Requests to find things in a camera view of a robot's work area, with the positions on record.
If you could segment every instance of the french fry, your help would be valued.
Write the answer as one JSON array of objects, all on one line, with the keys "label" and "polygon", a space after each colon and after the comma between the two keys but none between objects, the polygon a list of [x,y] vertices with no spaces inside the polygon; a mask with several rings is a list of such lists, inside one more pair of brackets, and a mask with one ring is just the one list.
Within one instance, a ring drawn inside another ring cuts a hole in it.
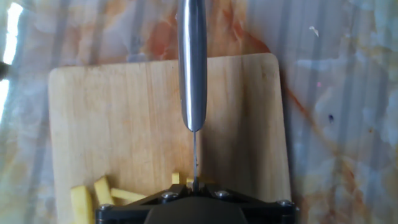
[{"label": "french fry", "polygon": [[93,202],[86,186],[70,189],[72,209],[76,224],[94,224]]},{"label": "french fry", "polygon": [[175,172],[172,174],[172,184],[180,184],[180,173]]},{"label": "french fry", "polygon": [[94,183],[94,189],[100,205],[114,205],[114,201],[111,196],[111,188],[109,187],[109,182],[106,176],[101,177]]},{"label": "french fry", "polygon": [[111,195],[112,197],[121,198],[124,200],[128,200],[130,202],[136,202],[138,200],[146,198],[145,195],[128,192],[126,190],[121,190],[121,189],[111,189]]}]

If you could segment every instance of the wood grain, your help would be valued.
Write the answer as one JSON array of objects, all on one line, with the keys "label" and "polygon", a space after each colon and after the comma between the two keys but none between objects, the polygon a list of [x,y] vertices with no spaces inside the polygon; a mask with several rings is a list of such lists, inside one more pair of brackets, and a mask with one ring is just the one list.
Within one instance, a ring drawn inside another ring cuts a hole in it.
[{"label": "wood grain", "polygon": [[[68,67],[49,80],[59,223],[73,221],[70,189],[107,175],[112,187],[150,195],[172,172],[193,175],[177,61]],[[198,170],[265,201],[290,199],[279,67],[272,54],[208,59],[208,109]]]}]

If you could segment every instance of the screw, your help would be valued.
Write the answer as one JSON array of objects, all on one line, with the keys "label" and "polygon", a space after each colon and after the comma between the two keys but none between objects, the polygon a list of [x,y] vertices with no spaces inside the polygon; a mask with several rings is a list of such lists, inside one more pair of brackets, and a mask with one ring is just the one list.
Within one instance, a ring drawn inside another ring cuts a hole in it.
[{"label": "screw", "polygon": [[104,210],[107,210],[107,209],[112,208],[113,206],[114,206],[114,205],[111,205],[111,204],[103,204],[103,205],[100,205],[100,206],[99,206],[99,209],[102,210],[102,211],[104,211]]},{"label": "screw", "polygon": [[229,193],[225,190],[219,190],[219,191],[215,192],[215,194],[218,198],[225,198],[225,197],[229,196]]},{"label": "screw", "polygon": [[279,200],[277,203],[281,206],[292,206],[294,204],[290,200]]},{"label": "screw", "polygon": [[164,192],[162,194],[162,198],[164,198],[164,199],[171,199],[171,198],[176,198],[176,197],[178,197],[178,194],[174,193],[174,192]]}]

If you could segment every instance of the marble countertop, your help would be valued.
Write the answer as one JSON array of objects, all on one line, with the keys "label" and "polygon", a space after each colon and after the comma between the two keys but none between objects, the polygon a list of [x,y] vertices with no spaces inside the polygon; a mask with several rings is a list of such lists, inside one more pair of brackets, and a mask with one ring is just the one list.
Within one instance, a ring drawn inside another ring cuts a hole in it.
[{"label": "marble countertop", "polygon": [[[57,219],[49,72],[177,58],[176,2],[2,3],[1,59],[12,67],[0,82],[1,223]],[[398,223],[398,2],[206,0],[206,8],[209,57],[279,59],[300,222]]]}]

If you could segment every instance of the wooden cutting board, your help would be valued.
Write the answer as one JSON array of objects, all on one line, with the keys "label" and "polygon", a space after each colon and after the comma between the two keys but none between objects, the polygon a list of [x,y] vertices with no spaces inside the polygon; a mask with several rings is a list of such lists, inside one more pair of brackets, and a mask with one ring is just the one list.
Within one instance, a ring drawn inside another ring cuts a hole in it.
[{"label": "wooden cutting board", "polygon": [[[49,97],[59,223],[73,221],[70,189],[93,192],[103,175],[146,195],[170,187],[174,171],[193,175],[177,61],[58,68]],[[290,199],[275,56],[209,58],[207,106],[200,175],[261,200]]]}]

